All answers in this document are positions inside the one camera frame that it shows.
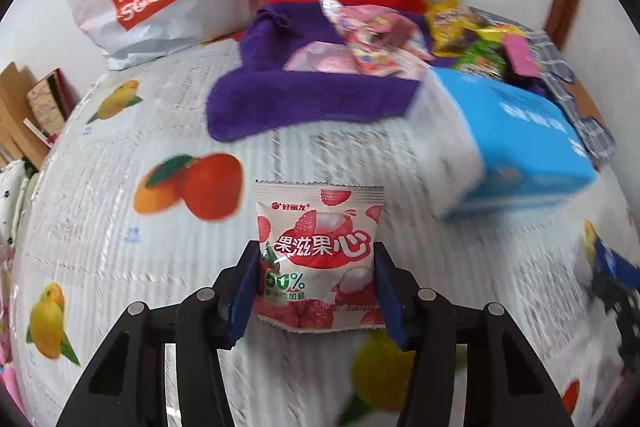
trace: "lychee gummy candy packet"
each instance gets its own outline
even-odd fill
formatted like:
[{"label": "lychee gummy candy packet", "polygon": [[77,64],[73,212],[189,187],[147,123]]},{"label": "lychee gummy candy packet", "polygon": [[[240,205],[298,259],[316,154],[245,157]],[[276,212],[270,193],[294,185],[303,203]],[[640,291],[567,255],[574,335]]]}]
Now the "lychee gummy candy packet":
[{"label": "lychee gummy candy packet", "polygon": [[373,241],[383,187],[256,182],[254,311],[289,331],[381,327]]}]

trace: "purple cloth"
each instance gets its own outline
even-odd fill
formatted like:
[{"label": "purple cloth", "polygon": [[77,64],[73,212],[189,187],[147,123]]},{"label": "purple cloth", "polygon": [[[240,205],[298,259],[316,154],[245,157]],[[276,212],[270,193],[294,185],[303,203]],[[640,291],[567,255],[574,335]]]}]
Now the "purple cloth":
[{"label": "purple cloth", "polygon": [[[429,43],[423,17],[402,14],[420,26]],[[297,123],[373,122],[405,114],[419,86],[414,80],[283,71],[291,54],[312,41],[344,43],[319,3],[280,2],[258,10],[240,40],[242,66],[222,76],[209,93],[211,137],[232,141]]]}]

